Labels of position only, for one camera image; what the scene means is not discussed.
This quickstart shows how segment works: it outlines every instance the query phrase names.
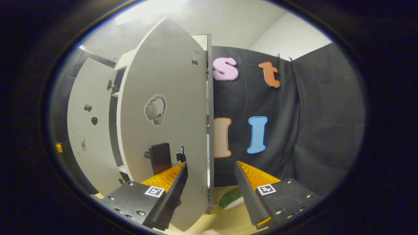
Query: headphones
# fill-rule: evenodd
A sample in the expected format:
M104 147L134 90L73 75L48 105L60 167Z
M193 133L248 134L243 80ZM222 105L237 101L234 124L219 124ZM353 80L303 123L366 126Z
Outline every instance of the headphones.
M157 115L157 107L155 101L161 99L164 103L163 113ZM160 126L164 122L164 115L167 112L167 100L163 95L153 95L144 107L144 113L148 121L152 121L153 125Z

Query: white wall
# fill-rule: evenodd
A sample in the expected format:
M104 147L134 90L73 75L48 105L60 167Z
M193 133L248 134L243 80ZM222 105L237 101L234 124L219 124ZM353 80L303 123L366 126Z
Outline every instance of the white wall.
M292 13L276 21L250 48L272 56L296 59L321 48L331 41L309 23Z

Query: open cabinet door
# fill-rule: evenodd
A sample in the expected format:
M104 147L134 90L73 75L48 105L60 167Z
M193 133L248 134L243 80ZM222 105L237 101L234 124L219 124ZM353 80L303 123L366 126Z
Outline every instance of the open cabinet door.
M67 110L68 136L80 169L102 195L120 187L121 175L109 135L109 103L116 70L88 58L71 89Z
M144 157L149 146L169 143L173 165L180 164L175 154L184 146L189 176L171 224L187 230L208 209L206 54L169 18L158 22L133 53L117 105L121 156L131 179L142 182L154 175Z

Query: black fabric backdrop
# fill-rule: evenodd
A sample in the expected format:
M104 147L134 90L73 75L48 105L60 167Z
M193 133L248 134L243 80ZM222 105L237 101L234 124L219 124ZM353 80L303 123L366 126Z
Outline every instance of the black fabric backdrop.
M213 59L237 61L237 79L214 80L214 117L232 120L230 157L216 158L214 185L237 184L233 163L243 161L278 178L294 178L323 195L348 172L361 143L364 103L357 78L333 43L296 59L231 47L213 46ZM278 69L273 88L258 64ZM266 116L266 149L248 154L252 127L248 119Z
M294 146L296 180L319 195L348 173L364 134L365 106L358 79L334 44L292 64L301 101Z
M278 57L255 51L213 46L212 57L231 57L239 75L232 81L214 79L214 117L230 118L228 147L231 156L216 158L214 186L236 185L233 164L240 160L277 177L292 177L291 152L296 140L299 120L298 90L291 64ZM270 87L258 65L271 62L278 69L275 79L280 87ZM248 120L265 116L264 145L260 153L248 154L252 127Z

